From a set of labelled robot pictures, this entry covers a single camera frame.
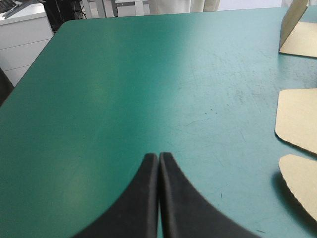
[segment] cut cardboard shape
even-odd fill
[[[317,57],[317,23],[299,22],[308,7],[308,0],[293,0],[281,26],[279,52]]]
[[[317,154],[317,88],[279,93],[275,132],[282,140]]]
[[[317,161],[286,155],[278,165],[292,194],[317,221]]]

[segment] drawer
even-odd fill
[[[52,38],[47,17],[0,25],[0,50]]]
[[[15,69],[7,70],[4,73],[6,74],[10,82],[13,84],[13,86],[15,87],[16,84],[23,77],[25,72],[29,69],[29,67],[30,65],[21,67],[21,68],[15,68]]]
[[[31,65],[49,40],[0,50],[0,67],[3,71]]]

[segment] chair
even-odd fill
[[[148,4],[147,0],[111,0],[112,11],[115,17],[118,17],[119,6],[131,6],[135,5],[135,15],[144,16],[144,4]]]

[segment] white pants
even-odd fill
[[[282,0],[281,6],[290,6],[293,0]],[[310,0],[309,5],[317,5],[317,0]]]
[[[149,0],[151,15],[217,11],[220,0]]]

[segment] green table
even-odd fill
[[[160,151],[252,232],[315,237],[278,168],[312,157],[275,136],[278,93],[317,87],[315,59],[277,53],[285,12],[64,24],[0,108],[0,237],[74,235]]]

